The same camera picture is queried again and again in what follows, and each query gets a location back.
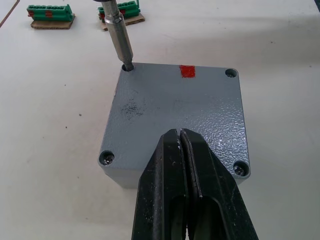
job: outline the green connector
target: green connector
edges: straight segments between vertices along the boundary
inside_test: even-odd
[[[122,13],[122,15],[125,19],[136,17],[140,13],[139,0],[136,0],[136,2],[135,1],[128,1],[128,2],[124,2],[124,3],[118,3],[117,5],[118,5],[120,12]],[[99,18],[104,23],[105,22],[104,8],[102,6],[98,7],[98,11],[99,11]]]
[[[35,21],[71,22],[74,19],[72,10],[66,6],[29,5],[26,9],[29,17]]]

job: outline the white table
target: white table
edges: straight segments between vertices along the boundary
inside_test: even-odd
[[[70,4],[76,19],[34,30],[29,4]],[[137,191],[97,164],[121,67],[98,5],[22,0],[0,28],[0,239],[131,239]],[[252,171],[239,188],[259,239],[319,239],[314,0],[140,5],[146,22],[127,28],[134,61],[239,71]]]

